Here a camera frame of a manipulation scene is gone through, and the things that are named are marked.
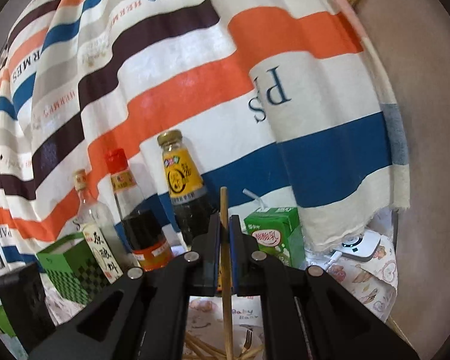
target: clear glass bottle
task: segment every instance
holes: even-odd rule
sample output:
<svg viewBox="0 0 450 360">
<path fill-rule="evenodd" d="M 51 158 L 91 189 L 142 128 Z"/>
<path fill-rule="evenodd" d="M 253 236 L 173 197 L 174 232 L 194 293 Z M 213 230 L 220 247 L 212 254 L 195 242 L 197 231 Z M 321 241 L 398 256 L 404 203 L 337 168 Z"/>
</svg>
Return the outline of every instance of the clear glass bottle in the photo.
<svg viewBox="0 0 450 360">
<path fill-rule="evenodd" d="M 95 199 L 87 185 L 85 169 L 79 169 L 73 173 L 75 190 L 80 199 L 80 207 L 77 212 L 77 224 L 86 225 L 95 223 L 105 238 L 113 257 L 123 272 L 135 266 L 135 258 L 128 253 L 114 227 L 112 213 L 106 204 Z"/>
<path fill-rule="evenodd" d="M 180 130 L 170 130 L 157 138 L 162 147 L 163 167 L 175 220 L 188 246 L 208 232 L 210 215 L 217 211 L 211 203 L 202 176 L 183 144 Z"/>
<path fill-rule="evenodd" d="M 172 250 L 154 213 L 141 205 L 144 197 L 123 149 L 107 153 L 106 164 L 118 213 L 134 256 L 145 271 L 167 265 L 173 258 Z"/>
</svg>

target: wooden stick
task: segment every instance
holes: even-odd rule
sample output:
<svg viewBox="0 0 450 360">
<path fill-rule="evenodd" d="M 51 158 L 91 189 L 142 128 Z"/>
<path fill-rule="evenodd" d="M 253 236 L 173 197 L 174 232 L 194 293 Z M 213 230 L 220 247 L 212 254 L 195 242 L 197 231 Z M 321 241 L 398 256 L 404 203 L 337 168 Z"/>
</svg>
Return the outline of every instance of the wooden stick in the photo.
<svg viewBox="0 0 450 360">
<path fill-rule="evenodd" d="M 220 252 L 222 268 L 223 333 L 225 337 L 226 359 L 233 360 L 232 330 L 232 282 L 230 266 L 230 241 L 228 238 L 228 192 L 220 188 L 220 221 L 222 222 L 222 246 Z"/>
<path fill-rule="evenodd" d="M 191 340 L 185 337 L 185 345 L 200 358 L 200 360 L 207 360 L 207 358 L 200 352 L 200 350 L 193 344 Z"/>
<path fill-rule="evenodd" d="M 182 355 L 183 360 L 199 360 L 200 357 L 196 355 Z M 206 360 L 215 360 L 216 358 L 213 356 L 205 356 Z"/>
<path fill-rule="evenodd" d="M 221 349 L 216 348 L 213 345 L 210 345 L 210 344 L 200 340 L 198 337 L 191 335 L 189 332 L 185 332 L 185 337 L 188 338 L 190 341 L 192 341 L 196 346 L 203 349 L 205 352 L 211 354 L 212 356 L 215 356 L 216 353 L 218 353 L 222 357 L 227 357 L 227 354 L 224 351 L 222 351 Z"/>
<path fill-rule="evenodd" d="M 249 349 L 242 357 L 239 357 L 240 360 L 247 360 L 251 357 L 254 357 L 258 352 L 263 350 L 263 345 L 260 345 L 254 349 Z"/>
</svg>

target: bottle cap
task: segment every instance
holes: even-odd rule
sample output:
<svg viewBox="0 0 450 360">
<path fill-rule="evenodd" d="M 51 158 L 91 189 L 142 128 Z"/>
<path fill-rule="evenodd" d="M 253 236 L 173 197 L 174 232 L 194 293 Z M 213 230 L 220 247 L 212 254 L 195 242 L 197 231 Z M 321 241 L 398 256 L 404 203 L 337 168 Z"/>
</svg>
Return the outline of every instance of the bottle cap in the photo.
<svg viewBox="0 0 450 360">
<path fill-rule="evenodd" d="M 127 156 L 122 148 L 110 150 L 105 155 L 105 162 L 111 175 L 128 168 Z"/>
<path fill-rule="evenodd" d="M 81 191 L 87 188 L 87 174 L 85 169 L 79 169 L 73 172 L 73 184 L 76 191 Z"/>
<path fill-rule="evenodd" d="M 183 135 L 180 130 L 169 130 L 165 131 L 157 137 L 157 142 L 160 146 L 166 145 L 167 143 L 177 142 L 182 140 Z"/>
</svg>

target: soy sauce bottle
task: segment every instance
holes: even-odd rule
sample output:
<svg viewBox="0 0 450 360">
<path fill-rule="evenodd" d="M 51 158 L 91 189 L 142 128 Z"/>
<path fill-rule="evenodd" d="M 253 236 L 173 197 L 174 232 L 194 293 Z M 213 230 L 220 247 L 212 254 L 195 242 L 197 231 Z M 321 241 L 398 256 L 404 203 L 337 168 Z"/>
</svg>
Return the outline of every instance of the soy sauce bottle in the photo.
<svg viewBox="0 0 450 360">
<path fill-rule="evenodd" d="M 191 246 L 195 237 L 208 232 L 210 215 L 217 210 L 182 139 L 180 130 L 166 131 L 157 138 L 175 220 Z"/>
<path fill-rule="evenodd" d="M 167 265 L 173 258 L 172 250 L 154 213 L 140 206 L 144 197 L 128 167 L 124 150 L 108 152 L 105 160 L 118 213 L 134 256 L 145 271 Z"/>
</svg>

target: gold bottle cap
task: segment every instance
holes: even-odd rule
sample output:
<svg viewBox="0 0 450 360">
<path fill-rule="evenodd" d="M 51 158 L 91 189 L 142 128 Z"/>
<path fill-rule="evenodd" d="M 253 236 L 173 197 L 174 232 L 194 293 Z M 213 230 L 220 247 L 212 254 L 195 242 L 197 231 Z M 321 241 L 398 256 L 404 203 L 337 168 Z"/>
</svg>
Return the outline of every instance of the gold bottle cap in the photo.
<svg viewBox="0 0 450 360">
<path fill-rule="evenodd" d="M 85 173 L 85 169 L 79 169 L 73 172 L 73 184 L 75 184 L 76 191 L 87 188 L 87 174 Z"/>
<path fill-rule="evenodd" d="M 165 131 L 157 137 L 157 142 L 160 146 L 166 145 L 168 143 L 177 142 L 182 140 L 183 135 L 180 130 L 169 130 Z"/>
</svg>

